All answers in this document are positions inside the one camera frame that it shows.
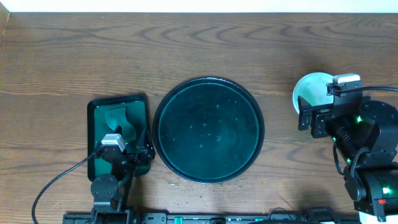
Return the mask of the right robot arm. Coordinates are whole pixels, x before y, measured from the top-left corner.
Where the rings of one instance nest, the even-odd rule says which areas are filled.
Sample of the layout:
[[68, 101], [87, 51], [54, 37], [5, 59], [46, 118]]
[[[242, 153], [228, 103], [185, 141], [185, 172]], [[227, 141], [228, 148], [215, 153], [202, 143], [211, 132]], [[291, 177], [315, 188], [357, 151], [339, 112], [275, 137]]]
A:
[[334, 97], [330, 104], [313, 106], [298, 97], [299, 130], [313, 138], [333, 140], [338, 168], [355, 210], [386, 222], [397, 215], [397, 109], [359, 93]]

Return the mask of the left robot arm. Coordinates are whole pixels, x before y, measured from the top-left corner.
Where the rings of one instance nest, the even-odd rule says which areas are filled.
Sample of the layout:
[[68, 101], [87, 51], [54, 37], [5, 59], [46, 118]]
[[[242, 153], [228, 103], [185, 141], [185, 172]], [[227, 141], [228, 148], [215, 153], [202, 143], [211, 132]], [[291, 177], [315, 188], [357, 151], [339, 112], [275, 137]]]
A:
[[127, 201], [135, 175], [141, 173], [140, 168], [150, 169], [155, 150], [148, 129], [141, 132], [133, 153], [126, 150], [121, 127], [116, 130], [115, 134], [106, 134], [93, 151], [96, 159], [111, 164], [111, 171], [92, 181], [94, 202], [91, 219], [93, 223], [140, 223], [139, 212]]

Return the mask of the mint plate front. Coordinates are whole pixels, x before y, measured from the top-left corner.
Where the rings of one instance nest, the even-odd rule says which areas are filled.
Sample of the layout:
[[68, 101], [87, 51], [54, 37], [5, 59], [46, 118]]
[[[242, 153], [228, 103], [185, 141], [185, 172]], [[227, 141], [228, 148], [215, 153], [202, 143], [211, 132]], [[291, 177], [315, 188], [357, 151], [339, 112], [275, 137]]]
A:
[[303, 97], [312, 106], [333, 103], [333, 96], [327, 95], [327, 84], [333, 81], [333, 76], [327, 73], [315, 72], [302, 77], [292, 93], [293, 106], [299, 114], [298, 97]]

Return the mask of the green scouring sponge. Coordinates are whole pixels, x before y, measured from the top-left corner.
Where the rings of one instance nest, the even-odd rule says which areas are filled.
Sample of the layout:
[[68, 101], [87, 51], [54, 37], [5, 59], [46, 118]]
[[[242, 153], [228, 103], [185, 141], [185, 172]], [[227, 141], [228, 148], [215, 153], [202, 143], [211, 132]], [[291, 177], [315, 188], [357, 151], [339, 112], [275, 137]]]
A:
[[117, 126], [121, 126], [123, 129], [122, 137], [125, 143], [131, 143], [136, 140], [136, 129], [135, 127], [128, 121], [127, 112], [125, 108], [117, 108], [110, 111], [105, 112], [104, 114], [106, 124], [113, 131]]

